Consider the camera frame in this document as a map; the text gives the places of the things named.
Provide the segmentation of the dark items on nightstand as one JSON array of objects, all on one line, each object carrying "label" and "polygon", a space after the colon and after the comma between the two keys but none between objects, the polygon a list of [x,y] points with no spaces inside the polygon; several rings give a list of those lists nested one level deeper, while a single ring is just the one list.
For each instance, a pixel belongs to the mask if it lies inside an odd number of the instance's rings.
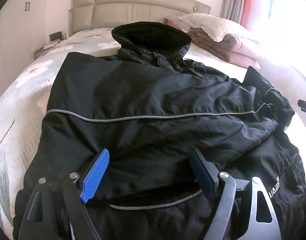
[{"label": "dark items on nightstand", "polygon": [[60,40],[60,41],[64,40],[64,36],[61,31],[49,34],[49,38],[51,42],[56,41],[56,40]]}]

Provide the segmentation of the beige padded headboard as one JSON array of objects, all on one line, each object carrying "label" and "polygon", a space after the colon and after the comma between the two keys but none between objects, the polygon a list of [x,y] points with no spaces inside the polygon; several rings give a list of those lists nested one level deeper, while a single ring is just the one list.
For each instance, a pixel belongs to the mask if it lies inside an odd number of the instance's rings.
[{"label": "beige padded headboard", "polygon": [[167,16],[210,11],[210,6],[195,0],[73,0],[70,24],[77,33],[139,21],[165,23]]}]

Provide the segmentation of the floral quilted bedspread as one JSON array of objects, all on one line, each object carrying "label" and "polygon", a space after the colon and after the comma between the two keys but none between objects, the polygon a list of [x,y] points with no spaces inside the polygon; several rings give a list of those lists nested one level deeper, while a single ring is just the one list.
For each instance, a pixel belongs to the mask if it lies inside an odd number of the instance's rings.
[{"label": "floral quilted bedspread", "polygon": [[14,228],[16,195],[46,115],[88,124],[241,115],[254,111],[245,71],[160,25],[81,31],[29,65],[0,98],[0,227]]}]

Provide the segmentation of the white floral pillow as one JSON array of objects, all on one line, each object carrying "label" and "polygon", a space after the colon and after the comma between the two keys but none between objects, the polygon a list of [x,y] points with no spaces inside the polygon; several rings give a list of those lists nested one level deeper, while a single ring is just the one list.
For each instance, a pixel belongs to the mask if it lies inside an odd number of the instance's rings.
[{"label": "white floral pillow", "polygon": [[256,41],[256,37],[242,25],[210,14],[185,14],[180,19],[194,29],[202,29],[215,42],[221,42],[225,35],[232,34]]}]

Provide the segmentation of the grey and orange curtain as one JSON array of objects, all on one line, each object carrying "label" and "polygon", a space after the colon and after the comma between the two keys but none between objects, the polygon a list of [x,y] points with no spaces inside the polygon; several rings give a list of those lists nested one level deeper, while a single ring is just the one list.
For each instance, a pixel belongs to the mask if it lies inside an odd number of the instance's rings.
[{"label": "grey and orange curtain", "polygon": [[223,0],[221,18],[246,27],[252,0]]}]

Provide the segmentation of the folded pink brown blanket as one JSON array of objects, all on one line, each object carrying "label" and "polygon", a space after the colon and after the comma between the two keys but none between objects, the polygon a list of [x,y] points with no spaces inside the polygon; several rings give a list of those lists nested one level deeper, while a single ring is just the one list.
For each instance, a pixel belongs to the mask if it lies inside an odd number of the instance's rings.
[{"label": "folded pink brown blanket", "polygon": [[188,34],[193,44],[202,48],[222,61],[234,64],[238,67],[253,67],[260,69],[258,59],[260,58],[259,42],[232,34],[225,35],[221,42],[215,42],[202,29],[194,29],[180,19],[180,16],[167,16],[167,25],[179,29]]}]

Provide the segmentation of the black jacket with grey piping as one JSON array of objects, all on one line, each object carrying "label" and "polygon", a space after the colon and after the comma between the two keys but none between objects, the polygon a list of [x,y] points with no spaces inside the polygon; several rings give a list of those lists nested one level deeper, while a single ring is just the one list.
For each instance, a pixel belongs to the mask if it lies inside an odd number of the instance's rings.
[{"label": "black jacket with grey piping", "polygon": [[112,30],[116,55],[67,54],[50,91],[37,153],[15,202],[13,237],[39,179],[80,172],[107,149],[110,162],[86,209],[102,239],[199,239],[211,202],[188,159],[197,148],[218,170],[259,177],[282,239],[306,216],[298,149],[284,129],[294,111],[255,69],[242,82],[186,60],[186,33],[156,22]]}]

